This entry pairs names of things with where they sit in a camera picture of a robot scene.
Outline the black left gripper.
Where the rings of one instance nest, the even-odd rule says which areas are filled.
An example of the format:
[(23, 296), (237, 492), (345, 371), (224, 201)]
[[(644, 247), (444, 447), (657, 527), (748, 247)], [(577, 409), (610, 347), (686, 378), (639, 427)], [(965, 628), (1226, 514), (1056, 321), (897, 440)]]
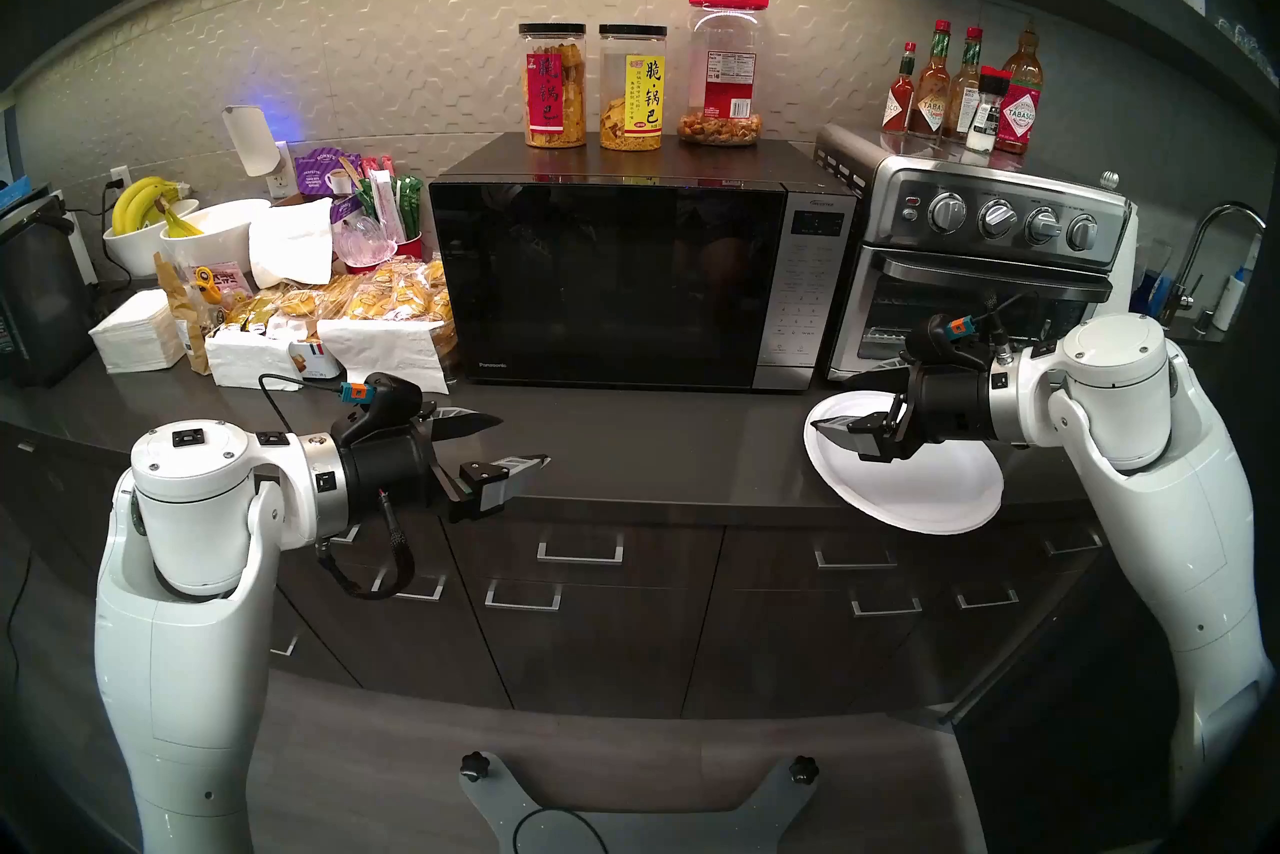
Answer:
[(347, 521), (379, 511), (379, 497), (444, 506), (451, 522), (493, 516), (547, 469), (547, 455), (465, 462), (451, 472), (434, 444), (474, 437), (503, 419), (462, 407), (352, 407), (346, 415)]

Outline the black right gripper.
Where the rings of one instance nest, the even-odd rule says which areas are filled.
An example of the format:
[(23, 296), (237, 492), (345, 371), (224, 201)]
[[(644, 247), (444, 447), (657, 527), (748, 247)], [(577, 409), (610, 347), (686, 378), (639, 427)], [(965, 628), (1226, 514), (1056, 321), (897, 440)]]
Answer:
[(810, 421), (819, 438), (861, 461), (905, 461), (928, 444), (997, 439), (989, 371), (954, 365), (893, 365), (852, 375), (846, 391), (887, 401), (849, 417)]

